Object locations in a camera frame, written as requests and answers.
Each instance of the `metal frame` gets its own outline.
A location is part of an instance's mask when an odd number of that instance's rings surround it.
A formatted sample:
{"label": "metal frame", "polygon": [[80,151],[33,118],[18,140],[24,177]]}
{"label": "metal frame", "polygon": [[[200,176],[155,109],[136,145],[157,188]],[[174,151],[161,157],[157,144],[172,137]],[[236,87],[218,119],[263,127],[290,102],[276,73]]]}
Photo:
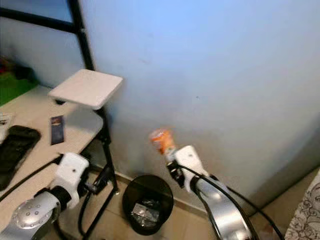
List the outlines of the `metal frame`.
{"label": "metal frame", "polygon": [[[90,48],[89,48],[89,42],[87,39],[87,33],[86,33],[86,28],[84,25],[84,21],[82,18],[82,13],[81,13],[81,7],[79,5],[78,0],[67,0],[68,7],[71,13],[72,17],[72,22],[67,22],[67,21],[62,21],[50,17],[45,17],[45,16],[39,16],[31,13],[26,13],[22,11],[16,11],[16,10],[11,10],[7,8],[0,7],[0,17],[5,17],[25,23],[30,23],[38,26],[43,26],[51,29],[56,29],[60,30],[63,32],[67,33],[72,33],[75,34],[79,47],[81,50],[82,58],[85,64],[86,69],[88,70],[95,70],[94,62],[90,53]],[[109,133],[109,128],[108,128],[108,121],[106,117],[106,112],[104,108],[102,107],[99,110],[95,111],[96,114],[98,114],[102,120],[103,120],[103,125],[101,131],[96,135],[95,139],[99,139],[102,142],[103,145],[103,151],[105,154],[106,158],[106,165],[105,167],[101,170],[101,172],[105,171],[106,169],[111,169],[111,182],[113,184],[113,188],[105,200],[104,204],[100,208],[98,214],[94,218],[93,222],[91,223],[89,229],[85,233],[84,239],[88,239],[92,231],[94,230],[95,226],[97,225],[100,217],[102,216],[103,212],[105,211],[106,207],[108,206],[111,198],[118,192],[118,184],[116,180],[116,174],[115,174],[115,169],[114,165],[112,162],[112,156],[110,153],[110,148],[109,144],[111,143],[111,138],[110,138],[110,133]]]}

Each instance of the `trash can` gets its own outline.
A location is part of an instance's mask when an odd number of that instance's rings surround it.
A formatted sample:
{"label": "trash can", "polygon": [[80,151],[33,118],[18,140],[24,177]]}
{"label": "trash can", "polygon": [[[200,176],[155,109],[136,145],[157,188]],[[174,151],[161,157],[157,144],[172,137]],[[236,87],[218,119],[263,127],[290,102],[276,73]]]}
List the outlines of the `trash can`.
{"label": "trash can", "polygon": [[132,229],[141,235],[159,231],[169,218],[174,196],[169,185],[155,175],[142,175],[126,187],[122,207]]}

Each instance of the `tiled floor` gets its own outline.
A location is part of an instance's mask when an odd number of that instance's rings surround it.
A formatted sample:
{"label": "tiled floor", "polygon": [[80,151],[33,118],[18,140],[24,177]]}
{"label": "tiled floor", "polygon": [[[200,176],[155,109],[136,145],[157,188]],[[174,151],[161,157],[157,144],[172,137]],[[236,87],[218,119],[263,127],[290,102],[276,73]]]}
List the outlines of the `tiled floor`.
{"label": "tiled floor", "polygon": [[[282,196],[268,205],[264,211],[271,216],[275,223],[285,232],[294,211],[302,196],[318,170],[306,176],[301,182],[290,188]],[[205,218],[199,217],[179,207],[174,207],[171,216],[161,227],[160,231],[151,236],[142,236],[132,230],[122,212],[122,195],[126,189],[126,184],[118,182],[120,194],[115,195],[109,203],[106,211],[102,215],[91,240],[214,240],[215,234]],[[109,194],[110,188],[106,188],[98,196],[90,200],[84,214],[83,226],[87,229],[94,215]],[[63,212],[59,218],[61,228],[74,239],[81,236],[77,230],[78,214],[82,203],[75,209]],[[263,229],[267,222],[259,215],[251,218],[252,224],[257,232]],[[52,229],[44,238],[45,240],[58,240],[58,236]]]}

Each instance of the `white table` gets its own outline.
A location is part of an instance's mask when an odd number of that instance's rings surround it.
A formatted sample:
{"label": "white table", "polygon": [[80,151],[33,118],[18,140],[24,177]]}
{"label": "white table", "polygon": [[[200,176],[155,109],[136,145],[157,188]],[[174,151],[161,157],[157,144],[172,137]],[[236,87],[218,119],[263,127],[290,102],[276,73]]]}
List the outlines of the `white table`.
{"label": "white table", "polygon": [[[48,97],[50,90],[47,87],[37,86],[0,107],[0,112],[15,113],[12,125],[30,127],[41,133],[40,141],[28,155],[7,189],[42,165],[50,162],[59,153],[80,153],[103,127],[101,117],[90,109],[68,102],[63,105],[56,105]],[[65,141],[51,145],[50,118],[59,115],[64,115]],[[52,164],[0,202],[0,231],[8,224],[13,211],[19,204],[32,198],[36,192],[49,185],[54,178],[56,169],[57,166]]]}

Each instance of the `orange object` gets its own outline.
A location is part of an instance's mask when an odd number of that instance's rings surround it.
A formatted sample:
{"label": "orange object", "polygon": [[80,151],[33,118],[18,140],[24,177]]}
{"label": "orange object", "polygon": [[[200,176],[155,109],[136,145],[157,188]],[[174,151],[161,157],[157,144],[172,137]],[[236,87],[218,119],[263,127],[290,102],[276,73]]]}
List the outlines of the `orange object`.
{"label": "orange object", "polygon": [[159,128],[150,134],[150,140],[155,148],[163,155],[176,149],[171,131]]}

